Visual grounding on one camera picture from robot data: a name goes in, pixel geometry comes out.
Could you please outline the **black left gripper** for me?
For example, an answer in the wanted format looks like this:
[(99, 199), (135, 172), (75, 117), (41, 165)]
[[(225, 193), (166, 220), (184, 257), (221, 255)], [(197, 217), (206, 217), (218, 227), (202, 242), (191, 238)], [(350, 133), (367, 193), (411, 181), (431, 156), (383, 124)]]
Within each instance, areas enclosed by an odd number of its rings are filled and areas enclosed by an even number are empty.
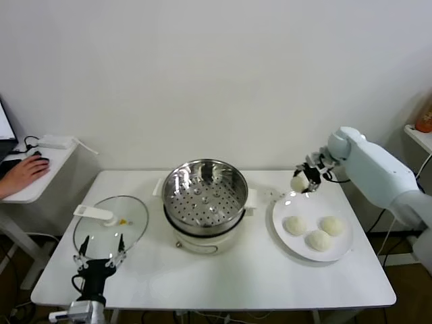
[(73, 260), (78, 268), (78, 277), (83, 279), (81, 297), (99, 298), (103, 297), (106, 280), (115, 274), (116, 267), (119, 267), (126, 258), (124, 236), (121, 234), (117, 248), (117, 254), (108, 259), (95, 259), (86, 261), (86, 251), (90, 236), (87, 236), (80, 245), (78, 253)]

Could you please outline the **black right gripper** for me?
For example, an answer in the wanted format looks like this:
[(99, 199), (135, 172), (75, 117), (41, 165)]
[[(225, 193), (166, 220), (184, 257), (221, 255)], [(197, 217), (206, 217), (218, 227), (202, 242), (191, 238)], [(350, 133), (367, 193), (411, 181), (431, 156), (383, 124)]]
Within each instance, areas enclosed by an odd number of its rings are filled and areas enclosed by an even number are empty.
[(305, 164), (297, 165), (294, 177), (306, 176), (309, 184), (305, 192), (315, 192), (321, 185), (321, 179), (336, 183), (331, 171), (338, 166), (338, 161), (331, 157), (307, 157)]

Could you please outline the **person's bare hand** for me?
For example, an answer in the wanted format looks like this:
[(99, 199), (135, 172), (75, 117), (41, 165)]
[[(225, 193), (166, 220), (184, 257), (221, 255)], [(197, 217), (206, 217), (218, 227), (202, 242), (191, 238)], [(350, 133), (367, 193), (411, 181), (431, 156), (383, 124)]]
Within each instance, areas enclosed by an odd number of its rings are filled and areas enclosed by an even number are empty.
[(39, 156), (35, 155), (22, 160), (1, 179), (1, 198), (25, 189), (48, 171), (49, 161)]

